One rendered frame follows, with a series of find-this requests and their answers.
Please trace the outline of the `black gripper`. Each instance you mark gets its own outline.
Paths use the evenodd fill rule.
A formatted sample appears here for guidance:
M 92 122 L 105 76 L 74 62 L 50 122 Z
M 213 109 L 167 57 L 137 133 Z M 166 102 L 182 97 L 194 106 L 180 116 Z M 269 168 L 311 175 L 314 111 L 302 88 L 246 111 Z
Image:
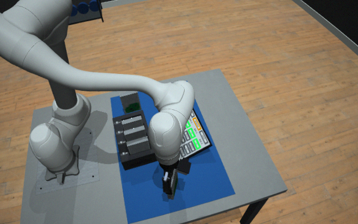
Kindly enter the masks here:
M 178 166 L 179 160 L 173 165 L 162 165 L 159 163 L 161 168 L 164 170 L 164 177 L 162 177 L 163 192 L 172 195 L 171 178 L 173 176 L 173 170 Z

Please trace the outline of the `black-framed status screen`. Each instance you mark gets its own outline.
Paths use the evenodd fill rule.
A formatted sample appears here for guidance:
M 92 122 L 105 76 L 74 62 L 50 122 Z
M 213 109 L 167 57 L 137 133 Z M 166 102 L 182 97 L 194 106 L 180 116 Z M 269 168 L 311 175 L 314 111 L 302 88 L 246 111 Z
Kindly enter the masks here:
M 211 146 L 212 143 L 193 108 L 185 127 L 179 160 L 183 157 L 189 159 Z

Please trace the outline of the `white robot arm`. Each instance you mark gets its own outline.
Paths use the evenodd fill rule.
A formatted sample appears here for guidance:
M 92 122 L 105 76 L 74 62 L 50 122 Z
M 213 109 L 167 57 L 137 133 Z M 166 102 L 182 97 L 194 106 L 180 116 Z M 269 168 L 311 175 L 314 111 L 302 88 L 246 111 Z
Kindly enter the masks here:
M 193 86 L 184 80 L 160 83 L 144 76 L 71 66 L 64 40 L 72 7 L 72 0 L 19 0 L 0 13 L 0 57 L 48 79 L 54 96 L 51 120 L 36 126 L 29 136 L 34 156 L 47 168 L 45 180 L 57 178 L 62 185 L 66 176 L 80 173 L 80 147 L 73 143 L 91 114 L 91 103 L 75 90 L 139 91 L 150 96 L 158 113 L 149 123 L 149 142 L 160 164 L 173 165 L 179 160 L 193 110 Z

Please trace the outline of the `blue mat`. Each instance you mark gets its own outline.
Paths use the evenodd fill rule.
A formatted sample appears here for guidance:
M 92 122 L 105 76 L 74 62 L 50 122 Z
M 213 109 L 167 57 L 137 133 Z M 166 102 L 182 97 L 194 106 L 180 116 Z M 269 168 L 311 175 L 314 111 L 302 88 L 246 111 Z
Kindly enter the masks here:
M 151 118 L 158 113 L 158 110 L 150 96 L 139 91 L 138 95 L 149 126 Z M 189 158 L 190 173 L 187 175 L 178 173 L 178 184 L 173 200 L 168 199 L 167 194 L 163 192 L 164 171 L 159 162 L 124 170 L 116 140 L 128 224 L 235 194 L 196 100 L 193 108 L 213 146 Z

